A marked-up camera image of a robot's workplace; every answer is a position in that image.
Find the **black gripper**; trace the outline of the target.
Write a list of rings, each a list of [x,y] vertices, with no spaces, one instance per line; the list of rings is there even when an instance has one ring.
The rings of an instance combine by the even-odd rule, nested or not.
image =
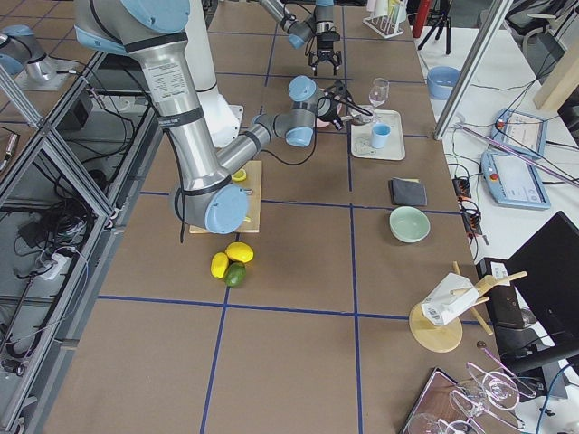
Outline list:
[[[338,32],[323,32],[316,35],[316,51],[308,53],[308,66],[315,76],[318,75],[318,64],[321,62],[332,63],[333,74],[341,67],[341,51],[334,50],[334,43],[340,41]]]
[[[351,116],[373,116],[374,110],[367,106],[360,106],[354,101],[348,100],[349,92],[345,85],[332,85],[323,89],[321,97],[317,104],[317,119],[330,122],[335,130],[341,131],[345,126],[345,120],[342,119],[338,112],[342,104],[346,113]]]

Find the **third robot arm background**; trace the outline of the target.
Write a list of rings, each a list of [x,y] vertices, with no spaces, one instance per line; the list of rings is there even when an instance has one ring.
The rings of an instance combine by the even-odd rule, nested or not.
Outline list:
[[[1,66],[23,90],[59,90],[77,65],[76,61],[49,56],[27,25],[1,30]]]

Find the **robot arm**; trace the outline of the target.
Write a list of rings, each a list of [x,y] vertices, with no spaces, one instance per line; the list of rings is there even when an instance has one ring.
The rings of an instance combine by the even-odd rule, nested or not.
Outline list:
[[[298,76],[289,84],[289,111],[257,116],[217,149],[198,98],[200,90],[216,83],[200,2],[78,1],[75,20],[80,44],[139,64],[178,163],[175,215],[211,233],[231,233],[242,225],[249,199],[232,177],[272,139],[308,146],[317,120],[342,128],[338,107],[355,105],[341,81],[321,89],[311,78]]]
[[[334,46],[340,41],[340,34],[334,22],[333,1],[316,1],[313,11],[302,21],[282,1],[262,0],[258,4],[288,35],[293,48],[305,48],[308,66],[315,75],[320,63],[330,64],[333,74],[337,74],[342,65],[342,53]]]

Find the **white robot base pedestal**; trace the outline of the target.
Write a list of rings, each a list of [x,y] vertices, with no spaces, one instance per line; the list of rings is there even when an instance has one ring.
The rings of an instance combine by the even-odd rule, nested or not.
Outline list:
[[[214,146],[224,147],[239,134],[243,108],[231,106],[219,91],[202,2],[194,0],[189,5],[185,58]]]

